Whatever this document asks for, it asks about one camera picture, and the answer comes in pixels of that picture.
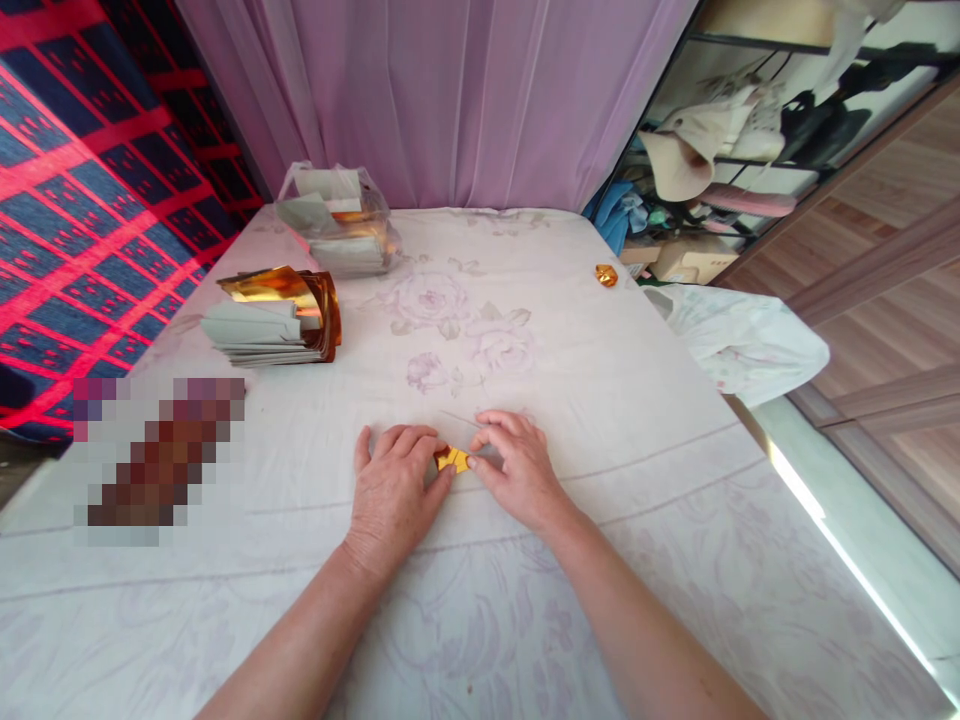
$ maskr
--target white bedsheet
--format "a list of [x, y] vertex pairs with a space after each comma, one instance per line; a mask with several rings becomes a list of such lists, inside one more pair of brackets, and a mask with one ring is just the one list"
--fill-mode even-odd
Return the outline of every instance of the white bedsheet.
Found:
[[[332, 365], [244, 372], [198, 321], [214, 278], [312, 263], [270, 207], [132, 373], [247, 378], [216, 484], [159, 547], [73, 525], [110, 445], [76, 443], [0, 522], [0, 717], [189, 717], [343, 537], [360, 428], [531, 415], [558, 475], [634, 569], [783, 718], [928, 718], [949, 703], [586, 220], [399, 211], [405, 260], [337, 283]], [[594, 278], [614, 264], [613, 289]], [[116, 403], [93, 439], [141, 439]], [[205, 483], [212, 478], [208, 468]], [[472, 473], [384, 598], [333, 717], [605, 718], [621, 710], [549, 552]]]

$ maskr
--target finger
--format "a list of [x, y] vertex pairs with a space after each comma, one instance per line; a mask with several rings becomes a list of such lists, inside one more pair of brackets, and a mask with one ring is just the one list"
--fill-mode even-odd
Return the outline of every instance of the finger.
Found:
[[370, 464], [370, 426], [364, 425], [357, 438], [357, 446], [353, 450], [353, 472], [360, 474]]
[[427, 425], [411, 425], [397, 438], [393, 446], [393, 452], [400, 457], [406, 457], [413, 450], [413, 446], [420, 442], [420, 438], [435, 438], [437, 431]]
[[522, 415], [508, 413], [506, 410], [487, 410], [477, 415], [477, 422], [485, 425], [499, 425], [514, 435], [522, 435], [529, 431], [530, 422]]
[[409, 457], [417, 461], [423, 462], [423, 469], [427, 469], [427, 462], [433, 459], [433, 454], [443, 450], [447, 447], [447, 444], [435, 438], [432, 435], [424, 435], [419, 440], [417, 444], [413, 446], [413, 450], [410, 451]]
[[443, 501], [450, 494], [450, 488], [453, 485], [453, 478], [457, 474], [457, 469], [453, 465], [447, 465], [436, 479], [427, 488], [423, 496], [423, 505], [426, 515], [430, 519], [430, 524], [437, 519], [440, 514], [440, 507]]
[[493, 445], [497, 452], [501, 455], [504, 455], [504, 452], [508, 452], [513, 448], [513, 443], [516, 441], [516, 438], [504, 430], [498, 425], [490, 425], [485, 428], [480, 428], [477, 431], [477, 434], [473, 436], [473, 440], [470, 441], [470, 452], [477, 452], [484, 445]]
[[485, 458], [471, 455], [467, 458], [467, 465], [469, 465], [470, 469], [483, 481], [483, 484], [487, 486], [490, 492], [493, 492], [494, 488], [500, 483], [507, 481], [507, 476], [497, 470], [490, 464], [490, 461]]
[[390, 452], [397, 442], [397, 438], [400, 437], [400, 434], [406, 430], [407, 427], [407, 425], [394, 425], [381, 435], [380, 439], [377, 440], [377, 446], [373, 449], [373, 456], [379, 458]]

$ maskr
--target hat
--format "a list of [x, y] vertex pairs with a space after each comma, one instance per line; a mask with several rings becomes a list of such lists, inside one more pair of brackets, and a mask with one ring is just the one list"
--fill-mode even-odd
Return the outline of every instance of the hat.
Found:
[[713, 158], [727, 139], [732, 115], [725, 103], [694, 105], [671, 113], [657, 132], [637, 133], [662, 200], [691, 200], [707, 189], [713, 181]]

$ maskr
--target cardboard box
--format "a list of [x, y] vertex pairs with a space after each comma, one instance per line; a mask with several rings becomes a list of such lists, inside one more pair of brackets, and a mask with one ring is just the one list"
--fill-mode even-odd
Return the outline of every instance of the cardboard box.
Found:
[[631, 277], [636, 280], [650, 263], [657, 261], [663, 245], [662, 240], [646, 240], [644, 242], [627, 240], [623, 244], [623, 252], [620, 253], [620, 262], [627, 266]]
[[715, 235], [681, 238], [663, 246], [650, 271], [661, 282], [706, 285], [738, 257]]

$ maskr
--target forearm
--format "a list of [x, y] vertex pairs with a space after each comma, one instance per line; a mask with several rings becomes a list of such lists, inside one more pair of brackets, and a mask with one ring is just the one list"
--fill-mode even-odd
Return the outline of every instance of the forearm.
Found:
[[544, 540], [577, 593], [631, 717], [764, 717], [583, 513], [569, 513]]
[[314, 720], [389, 583], [337, 548], [197, 720]]

